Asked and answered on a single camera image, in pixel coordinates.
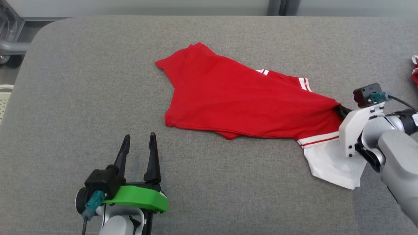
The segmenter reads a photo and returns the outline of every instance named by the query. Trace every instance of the black caster wheel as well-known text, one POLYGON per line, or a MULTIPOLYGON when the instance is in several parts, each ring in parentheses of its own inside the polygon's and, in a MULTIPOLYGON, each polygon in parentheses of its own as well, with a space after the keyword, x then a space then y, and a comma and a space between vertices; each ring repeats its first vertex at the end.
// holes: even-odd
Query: black caster wheel
POLYGON ((9 60, 4 63, 5 66, 10 68, 17 68, 22 64, 22 56, 21 55, 11 55, 9 60))

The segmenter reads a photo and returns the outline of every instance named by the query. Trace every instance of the gray table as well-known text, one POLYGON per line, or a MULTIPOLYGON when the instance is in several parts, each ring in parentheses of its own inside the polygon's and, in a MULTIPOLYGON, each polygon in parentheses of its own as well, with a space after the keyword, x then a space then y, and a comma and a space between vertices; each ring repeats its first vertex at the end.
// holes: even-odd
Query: gray table
MULTIPOLYGON (((379 82, 418 106, 410 77, 416 21, 382 18, 152 17, 66 19, 44 27, 23 61, 0 127, 0 234, 77 234, 89 173, 131 134, 128 181, 140 180, 157 134, 169 212, 154 234, 416 234, 369 166, 348 190, 311 176, 290 139, 164 125, 173 87, 154 62, 201 41, 254 69, 310 79, 355 108, 379 82)), ((401 110, 390 102, 386 112, 401 110)), ((88 224, 99 231, 100 219, 88 224)))

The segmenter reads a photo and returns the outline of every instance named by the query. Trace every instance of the floor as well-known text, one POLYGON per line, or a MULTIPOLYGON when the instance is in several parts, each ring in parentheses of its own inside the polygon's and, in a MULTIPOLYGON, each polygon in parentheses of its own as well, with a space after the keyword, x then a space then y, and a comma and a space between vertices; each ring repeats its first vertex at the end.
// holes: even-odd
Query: floor
MULTIPOLYGON (((49 24, 48 21, 28 21, 22 29, 19 35, 18 41, 31 42, 39 30, 45 25, 49 24)), ((7 66, 0 66, 0 84, 14 85, 18 76, 19 68, 12 69, 7 66)))

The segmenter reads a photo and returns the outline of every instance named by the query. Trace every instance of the teal connector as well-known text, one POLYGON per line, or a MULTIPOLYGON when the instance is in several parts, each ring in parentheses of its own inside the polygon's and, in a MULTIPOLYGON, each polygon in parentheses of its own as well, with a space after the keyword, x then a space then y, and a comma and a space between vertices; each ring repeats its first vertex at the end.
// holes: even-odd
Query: teal connector
POLYGON ((385 92, 379 92, 379 93, 373 93, 370 95, 371 103, 376 104, 380 103, 386 100, 386 93, 385 92))
POLYGON ((86 204, 86 209, 83 211, 81 215, 83 219, 87 218, 88 221, 92 220, 96 209, 103 203, 105 199, 105 195, 102 191, 97 190, 93 193, 93 196, 86 204))

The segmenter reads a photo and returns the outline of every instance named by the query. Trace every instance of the red stripe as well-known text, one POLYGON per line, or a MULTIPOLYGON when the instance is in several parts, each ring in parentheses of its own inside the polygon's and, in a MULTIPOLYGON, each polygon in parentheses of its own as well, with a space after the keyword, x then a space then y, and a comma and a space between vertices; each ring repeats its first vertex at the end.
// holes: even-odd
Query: red stripe
POLYGON ((305 81, 306 90, 309 91, 308 86, 306 85, 306 78, 303 78, 303 80, 305 81))
POLYGON ((306 145, 309 145, 309 144, 319 143, 319 142, 323 142, 323 141, 327 141, 327 140, 333 140, 333 139, 336 139, 336 138, 338 138, 338 137, 339 137, 339 136, 335 136, 335 137, 332 137, 332 138, 329 138, 329 139, 325 139, 325 140, 318 140, 318 141, 314 141, 314 142, 310 142, 310 143, 302 144, 301 146, 306 146, 306 145))

